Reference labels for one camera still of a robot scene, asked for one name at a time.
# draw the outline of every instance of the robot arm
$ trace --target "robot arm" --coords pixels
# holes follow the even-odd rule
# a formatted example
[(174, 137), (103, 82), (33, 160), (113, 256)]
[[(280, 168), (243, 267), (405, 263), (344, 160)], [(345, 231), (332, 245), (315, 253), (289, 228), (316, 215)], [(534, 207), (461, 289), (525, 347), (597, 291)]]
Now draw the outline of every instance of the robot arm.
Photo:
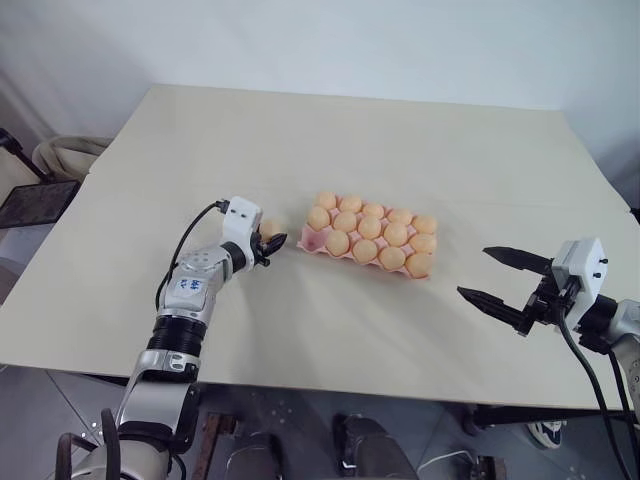
[(616, 354), (626, 377), (636, 418), (640, 421), (640, 303), (617, 303), (600, 288), (607, 274), (608, 260), (596, 238), (565, 242), (555, 258), (549, 259), (508, 247), (485, 248), (501, 263), (542, 275), (538, 288), (522, 311), (500, 298), (478, 290), (458, 287), (470, 303), (527, 336), (535, 322), (555, 322), (553, 308), (562, 308), (567, 328), (580, 333), (580, 345), (592, 351)]
[[(171, 457), (190, 448), (198, 415), (201, 344), (216, 295), (234, 273), (258, 263), (268, 266), (267, 257), (286, 240), (279, 234), (262, 241), (262, 210), (254, 203), (234, 197), (217, 204), (225, 213), (220, 242), (185, 255), (168, 275), (153, 335), (138, 357), (115, 421), (103, 411), (105, 445), (93, 449), (70, 478), (160, 480), (168, 474)], [(110, 422), (113, 434), (108, 436)], [(58, 465), (65, 457), (60, 448), (56, 480), (68, 480), (64, 472), (70, 471), (70, 460), (63, 458), (64, 465)]]

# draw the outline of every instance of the gray floor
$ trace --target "gray floor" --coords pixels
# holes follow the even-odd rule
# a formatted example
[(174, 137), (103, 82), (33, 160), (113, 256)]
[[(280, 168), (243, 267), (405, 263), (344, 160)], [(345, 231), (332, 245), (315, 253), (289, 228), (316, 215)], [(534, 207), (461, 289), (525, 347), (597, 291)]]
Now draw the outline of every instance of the gray floor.
[[(0, 478), (52, 478), (58, 436), (71, 431), (100, 442), (99, 412), (104, 407), (116, 409), (121, 394), (121, 387), (84, 376), (8, 367), (0, 373)], [(443, 453), (469, 449), (503, 457), (511, 479), (621, 478), (598, 418), (571, 421), (562, 448), (549, 451), (537, 449), (521, 425), (467, 436), (459, 427), (466, 408), (365, 395), (210, 386), (201, 420), (206, 412), (233, 413), (242, 420), (240, 434), (278, 435), (286, 455), (285, 473), (296, 480), (336, 476), (330, 422), (337, 412), (362, 413), (380, 422), (416, 467)], [(621, 425), (616, 428), (629, 459)], [(199, 441), (200, 433), (184, 455), (188, 478)], [(209, 478), (223, 478), (233, 442), (232, 438), (220, 441)], [(76, 461), (81, 457), (81, 452), (74, 454)], [(464, 478), (467, 469), (464, 458), (447, 459), (423, 469), (421, 478)], [(178, 478), (176, 472), (170, 478)]]

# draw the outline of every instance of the white table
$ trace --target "white table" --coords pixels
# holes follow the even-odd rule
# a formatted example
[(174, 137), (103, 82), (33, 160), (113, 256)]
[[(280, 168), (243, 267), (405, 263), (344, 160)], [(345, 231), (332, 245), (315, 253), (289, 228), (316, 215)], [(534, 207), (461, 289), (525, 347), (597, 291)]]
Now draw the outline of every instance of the white table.
[[(436, 215), (433, 277), (297, 249), (325, 189)], [(539, 277), (482, 248), (553, 256), (566, 239), (597, 235), (610, 259), (602, 293), (640, 297), (640, 235), (625, 203), (561, 114), (505, 108), (153, 88), (0, 310), (0, 362), (129, 375), (184, 228), (234, 194), (284, 220), (290, 239), (269, 268), (218, 295), (200, 380), (595, 407), (551, 327), (521, 338), (456, 292), (521, 308)], [(207, 217), (186, 248), (215, 241), (220, 226)], [(608, 361), (587, 356), (619, 405)]]

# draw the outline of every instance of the egg tray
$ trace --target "egg tray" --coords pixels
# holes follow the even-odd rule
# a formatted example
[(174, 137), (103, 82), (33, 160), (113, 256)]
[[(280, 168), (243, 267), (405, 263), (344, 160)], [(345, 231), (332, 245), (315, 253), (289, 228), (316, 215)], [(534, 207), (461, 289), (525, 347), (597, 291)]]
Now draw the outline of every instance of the egg tray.
[[(336, 205), (340, 205), (341, 197), (336, 195), (336, 200), (337, 200)], [(389, 225), (389, 223), (391, 223), (389, 222), (387, 215), (391, 212), (391, 210), (393, 210), (392, 208), (386, 207), (384, 205), (382, 207), (384, 208), (384, 217), (380, 219), (380, 223), (382, 224), (382, 229), (380, 230), (381, 234), (377, 238), (373, 239), (373, 242), (375, 242), (375, 244), (378, 247), (378, 253), (380, 253), (380, 251), (383, 248), (389, 246), (389, 242), (387, 242), (384, 239), (384, 237), (382, 236), (382, 233), (384, 232), (384, 229), (386, 228), (386, 226)], [(404, 265), (395, 270), (387, 270), (386, 268), (384, 268), (382, 263), (380, 263), (380, 261), (378, 260), (378, 257), (374, 258), (373, 260), (367, 263), (359, 263), (356, 261), (355, 257), (351, 253), (351, 249), (349, 249), (349, 251), (343, 255), (340, 255), (337, 257), (334, 256), (331, 252), (329, 252), (329, 250), (327, 250), (327, 248), (325, 247), (325, 243), (327, 241), (327, 237), (329, 236), (329, 233), (334, 230), (332, 226), (333, 220), (340, 213), (340, 210), (338, 208), (332, 208), (331, 210), (327, 210), (327, 211), (329, 212), (329, 216), (331, 217), (331, 223), (328, 226), (324, 227), (322, 230), (318, 230), (318, 231), (315, 231), (313, 228), (309, 226), (309, 224), (305, 223), (304, 227), (302, 227), (300, 240), (297, 243), (298, 248), (301, 248), (305, 252), (311, 253), (313, 255), (317, 253), (324, 253), (329, 255), (331, 258), (349, 258), (353, 260), (355, 263), (357, 263), (358, 265), (377, 265), (385, 272), (400, 272), (411, 279), (428, 278), (430, 276), (429, 274), (427, 274), (422, 277), (414, 277), (413, 275), (411, 275), (409, 270), (407, 270), (407, 268)], [(364, 217), (364, 214), (362, 213), (362, 211), (356, 213), (356, 219), (358, 223), (360, 222), (362, 217)], [(405, 243), (404, 245), (398, 248), (400, 248), (404, 252), (406, 258), (409, 258), (410, 255), (417, 253), (416, 250), (414, 250), (411, 247), (411, 245), (409, 245), (409, 241), (411, 240), (411, 237), (418, 232), (413, 227), (413, 225), (407, 226), (407, 232), (408, 232), (407, 243)], [(356, 227), (356, 230), (354, 230), (353, 232), (347, 233), (347, 235), (349, 237), (350, 245), (354, 245), (358, 240), (360, 240), (361, 238), (364, 238), (362, 235), (360, 235), (360, 233), (358, 233), (357, 227)]]

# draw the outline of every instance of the shoe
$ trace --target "shoe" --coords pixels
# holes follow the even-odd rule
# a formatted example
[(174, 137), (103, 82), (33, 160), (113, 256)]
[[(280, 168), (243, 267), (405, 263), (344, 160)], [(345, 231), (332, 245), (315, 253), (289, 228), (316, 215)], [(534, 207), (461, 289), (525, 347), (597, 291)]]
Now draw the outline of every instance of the shoe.
[(562, 427), (566, 421), (528, 423), (531, 436), (544, 448), (560, 448), (562, 443)]

